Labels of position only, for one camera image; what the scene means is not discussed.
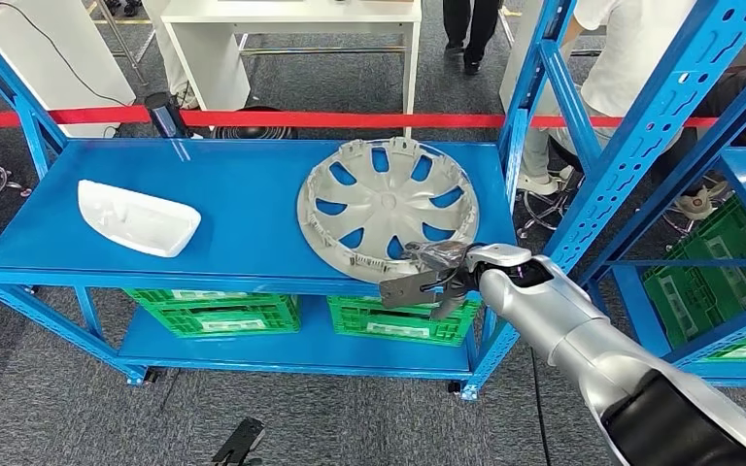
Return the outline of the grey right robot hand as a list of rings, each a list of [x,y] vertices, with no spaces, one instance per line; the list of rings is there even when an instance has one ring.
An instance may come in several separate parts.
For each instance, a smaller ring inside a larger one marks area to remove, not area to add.
[[[442,297],[436,300],[436,307],[431,311],[432,320],[447,318],[461,306],[468,292],[468,277],[463,272],[465,256],[483,243],[466,244],[459,241],[445,240],[440,242],[410,242],[401,253],[402,259],[412,261],[422,270],[438,273],[438,279],[426,288],[439,285],[443,288]]]

